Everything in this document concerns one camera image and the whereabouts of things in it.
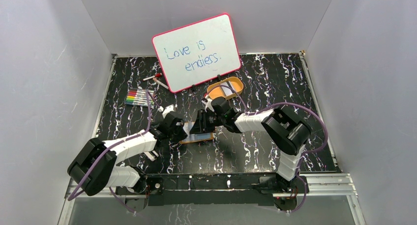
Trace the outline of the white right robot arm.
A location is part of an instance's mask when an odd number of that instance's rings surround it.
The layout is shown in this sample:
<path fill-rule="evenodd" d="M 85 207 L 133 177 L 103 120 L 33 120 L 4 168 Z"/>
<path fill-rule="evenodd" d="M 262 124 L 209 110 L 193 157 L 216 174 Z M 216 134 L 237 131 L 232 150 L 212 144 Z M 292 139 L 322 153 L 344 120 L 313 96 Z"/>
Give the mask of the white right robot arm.
<path fill-rule="evenodd" d="M 191 134 L 214 132 L 223 126 L 231 133 L 266 132 L 280 150 L 276 179 L 272 181 L 284 193 L 297 185 L 297 167 L 301 153 L 310 137 L 311 127 L 287 107 L 263 112 L 239 112 L 224 97 L 203 98 Z"/>

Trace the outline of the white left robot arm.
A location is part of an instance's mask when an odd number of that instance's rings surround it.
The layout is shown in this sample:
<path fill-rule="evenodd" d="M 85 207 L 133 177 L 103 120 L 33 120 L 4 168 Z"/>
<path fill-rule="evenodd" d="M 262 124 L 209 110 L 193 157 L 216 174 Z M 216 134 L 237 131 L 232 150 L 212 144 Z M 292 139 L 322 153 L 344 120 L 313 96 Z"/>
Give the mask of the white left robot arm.
<path fill-rule="evenodd" d="M 157 146 L 187 138 L 183 126 L 184 120 L 175 111 L 167 111 L 163 120 L 149 130 L 110 141 L 92 138 L 71 162 L 67 173 L 88 196 L 108 187 L 126 187 L 136 194 L 143 193 L 148 186 L 144 171 L 119 164 L 142 153 L 154 160 Z"/>

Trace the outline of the card with black stripe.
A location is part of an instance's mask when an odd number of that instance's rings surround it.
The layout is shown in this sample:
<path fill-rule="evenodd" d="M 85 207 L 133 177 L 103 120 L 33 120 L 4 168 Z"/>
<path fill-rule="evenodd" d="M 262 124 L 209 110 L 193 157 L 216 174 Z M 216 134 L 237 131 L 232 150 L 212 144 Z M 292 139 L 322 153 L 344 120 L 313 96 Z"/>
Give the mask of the card with black stripe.
<path fill-rule="evenodd" d="M 235 88 L 231 81 L 222 82 L 221 84 L 221 90 L 224 93 L 224 97 L 226 100 L 235 98 L 237 95 L 235 94 Z"/>

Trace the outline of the orange leather card holder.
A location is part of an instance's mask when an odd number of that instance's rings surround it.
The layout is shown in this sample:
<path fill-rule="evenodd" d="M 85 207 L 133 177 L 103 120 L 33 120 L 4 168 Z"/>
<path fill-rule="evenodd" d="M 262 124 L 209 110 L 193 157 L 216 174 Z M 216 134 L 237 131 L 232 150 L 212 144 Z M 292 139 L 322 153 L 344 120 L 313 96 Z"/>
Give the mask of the orange leather card holder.
<path fill-rule="evenodd" d="M 180 141 L 181 144 L 194 143 L 200 141 L 210 141 L 214 138 L 213 133 L 191 134 L 190 130 L 194 122 L 185 122 L 183 130 L 187 133 L 187 137 Z"/>

